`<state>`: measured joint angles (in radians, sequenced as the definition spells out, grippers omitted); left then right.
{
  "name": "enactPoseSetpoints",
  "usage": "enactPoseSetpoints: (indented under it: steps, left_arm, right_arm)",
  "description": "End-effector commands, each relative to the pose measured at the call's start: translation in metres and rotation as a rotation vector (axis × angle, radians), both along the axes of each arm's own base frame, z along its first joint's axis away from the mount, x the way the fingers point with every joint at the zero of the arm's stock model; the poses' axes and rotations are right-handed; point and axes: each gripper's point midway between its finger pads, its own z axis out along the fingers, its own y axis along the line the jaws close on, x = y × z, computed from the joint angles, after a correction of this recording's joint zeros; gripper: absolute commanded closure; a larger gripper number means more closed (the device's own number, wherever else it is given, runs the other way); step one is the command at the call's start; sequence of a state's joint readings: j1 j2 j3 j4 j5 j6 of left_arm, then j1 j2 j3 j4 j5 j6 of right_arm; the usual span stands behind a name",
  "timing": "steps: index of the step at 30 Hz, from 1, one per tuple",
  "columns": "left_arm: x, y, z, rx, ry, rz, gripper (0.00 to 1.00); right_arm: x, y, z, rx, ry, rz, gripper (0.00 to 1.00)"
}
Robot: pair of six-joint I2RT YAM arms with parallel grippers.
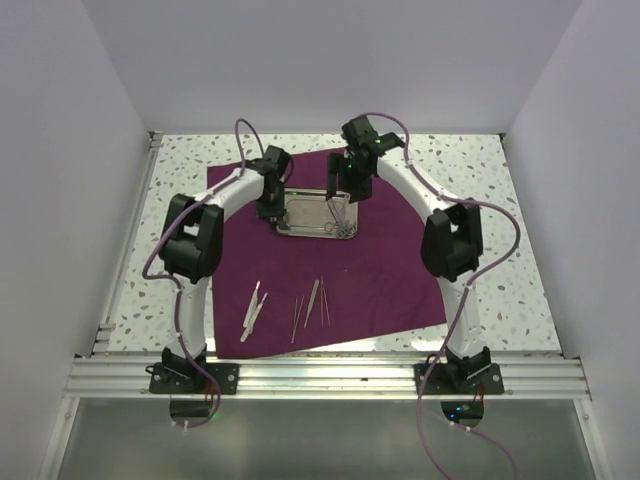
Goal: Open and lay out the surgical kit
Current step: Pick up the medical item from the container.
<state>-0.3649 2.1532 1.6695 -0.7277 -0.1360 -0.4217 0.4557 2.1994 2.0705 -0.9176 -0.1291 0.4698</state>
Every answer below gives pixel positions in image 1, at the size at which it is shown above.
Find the steel tweezers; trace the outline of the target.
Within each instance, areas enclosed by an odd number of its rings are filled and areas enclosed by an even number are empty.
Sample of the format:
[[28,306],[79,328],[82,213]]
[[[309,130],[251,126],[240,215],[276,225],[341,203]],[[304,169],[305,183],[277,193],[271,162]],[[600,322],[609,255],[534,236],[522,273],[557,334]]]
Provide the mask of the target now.
[[313,308],[314,308],[314,304],[315,304],[315,300],[316,300],[316,297],[317,297],[319,286],[320,286],[320,279],[315,279],[314,283],[313,283],[313,286],[312,286],[312,290],[311,290],[311,294],[310,294],[310,297],[309,297],[309,301],[308,301],[308,304],[307,304],[306,316],[305,316],[305,321],[304,321],[304,326],[303,326],[304,329],[307,328],[308,322],[309,322],[309,320],[311,318],[311,314],[312,314],[312,311],[313,311]]

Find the purple surgical cloth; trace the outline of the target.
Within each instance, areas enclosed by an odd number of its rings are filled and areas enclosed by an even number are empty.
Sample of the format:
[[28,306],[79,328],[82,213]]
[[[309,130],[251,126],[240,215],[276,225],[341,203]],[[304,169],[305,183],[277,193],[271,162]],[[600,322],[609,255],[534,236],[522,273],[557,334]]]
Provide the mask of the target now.
[[[424,224],[381,179],[359,204],[359,227],[348,240],[285,237],[259,219],[250,203],[225,221],[221,262],[212,278],[215,349],[248,359],[417,330],[445,323],[437,280],[424,268]],[[321,324],[320,286],[304,329],[315,279],[324,277],[331,325]],[[256,282],[268,294],[244,343],[243,321]],[[304,296],[295,343],[295,300]]]

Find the thin pointed tweezers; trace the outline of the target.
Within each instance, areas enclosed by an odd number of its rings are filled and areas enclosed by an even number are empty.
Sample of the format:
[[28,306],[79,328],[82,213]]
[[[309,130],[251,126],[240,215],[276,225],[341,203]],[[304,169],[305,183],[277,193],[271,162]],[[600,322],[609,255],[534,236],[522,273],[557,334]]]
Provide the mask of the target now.
[[327,298],[324,277],[320,278],[320,304],[321,304],[321,324],[330,326],[331,320],[330,320],[330,313],[328,308],[328,298]]

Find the steel scalpel handle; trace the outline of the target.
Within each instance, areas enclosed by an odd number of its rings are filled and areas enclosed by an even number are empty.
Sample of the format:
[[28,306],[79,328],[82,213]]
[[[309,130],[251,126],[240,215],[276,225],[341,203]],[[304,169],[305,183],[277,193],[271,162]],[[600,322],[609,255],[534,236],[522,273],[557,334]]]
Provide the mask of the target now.
[[255,307],[251,317],[249,318],[248,325],[245,327],[245,330],[243,331],[243,334],[242,334],[242,336],[240,338],[240,342],[241,343],[244,343],[247,340],[247,338],[251,335],[251,333],[253,332],[255,323],[256,323],[257,318],[258,318],[258,316],[259,316],[259,314],[260,314],[260,312],[261,312],[261,310],[262,310],[262,308],[264,306],[264,303],[265,303],[265,300],[266,300],[267,296],[268,296],[268,294],[265,293],[264,296],[262,297],[262,299],[257,303],[257,306]]
[[244,328],[244,330],[245,330],[245,327],[248,325],[249,318],[251,317],[251,315],[252,315],[252,313],[253,313],[253,311],[254,311],[255,307],[257,306],[257,303],[258,303],[259,288],[260,288],[260,281],[257,281],[257,282],[256,282],[256,285],[255,285],[255,288],[254,288],[254,290],[253,290],[253,293],[252,293],[251,299],[250,299],[250,301],[249,301],[249,305],[248,305],[248,308],[247,308],[247,312],[246,312],[246,314],[245,314],[245,318],[244,318],[244,321],[243,321],[243,328]]

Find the thin fine tweezers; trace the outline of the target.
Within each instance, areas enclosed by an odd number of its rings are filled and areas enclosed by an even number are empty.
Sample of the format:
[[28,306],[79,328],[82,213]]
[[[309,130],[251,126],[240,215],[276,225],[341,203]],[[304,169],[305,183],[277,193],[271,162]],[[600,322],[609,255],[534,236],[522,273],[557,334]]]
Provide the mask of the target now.
[[298,324],[299,324],[299,320],[300,320],[300,317],[301,317],[303,306],[304,306],[304,296],[303,295],[297,296],[296,300],[295,300],[295,311],[294,311],[294,318],[293,318],[293,329],[292,329],[292,335],[291,335],[291,344],[295,343],[296,333],[297,333]]

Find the steel surgical scissors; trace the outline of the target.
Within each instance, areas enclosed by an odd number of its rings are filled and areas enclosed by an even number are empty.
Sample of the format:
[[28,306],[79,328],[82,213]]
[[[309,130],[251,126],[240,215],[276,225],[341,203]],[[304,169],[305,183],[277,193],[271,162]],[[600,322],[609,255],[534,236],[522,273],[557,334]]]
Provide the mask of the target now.
[[333,233],[337,239],[348,239],[353,235],[354,224],[346,218],[345,208],[339,209],[333,200],[327,201],[333,220],[325,224],[326,233]]

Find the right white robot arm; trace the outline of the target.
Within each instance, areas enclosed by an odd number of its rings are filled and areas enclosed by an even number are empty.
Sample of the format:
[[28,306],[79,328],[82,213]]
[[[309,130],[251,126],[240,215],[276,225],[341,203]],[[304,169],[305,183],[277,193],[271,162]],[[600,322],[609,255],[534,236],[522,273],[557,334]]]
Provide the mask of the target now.
[[326,198],[338,189],[351,202],[372,197],[373,179],[391,185],[424,222],[420,257],[438,281],[447,322],[446,363],[434,369],[451,389],[468,392],[491,365],[480,327],[477,295],[468,285],[483,254],[480,207],[455,199],[409,159],[408,139],[378,133],[361,115],[342,127],[345,152],[328,159]]

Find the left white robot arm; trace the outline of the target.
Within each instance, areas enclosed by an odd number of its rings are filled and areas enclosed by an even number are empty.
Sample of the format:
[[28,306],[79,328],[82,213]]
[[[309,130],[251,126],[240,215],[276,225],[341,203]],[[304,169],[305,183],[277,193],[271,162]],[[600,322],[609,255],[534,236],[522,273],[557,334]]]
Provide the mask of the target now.
[[283,176],[292,156],[269,146],[261,157],[241,163],[205,192],[175,195],[169,204],[163,233],[153,255],[164,262],[162,279],[176,288],[176,338],[162,352],[162,364],[173,369],[172,379],[185,392],[201,390],[208,379],[199,362],[206,351],[204,307],[209,279],[223,252],[224,222],[253,203],[257,216],[273,227],[285,218]]

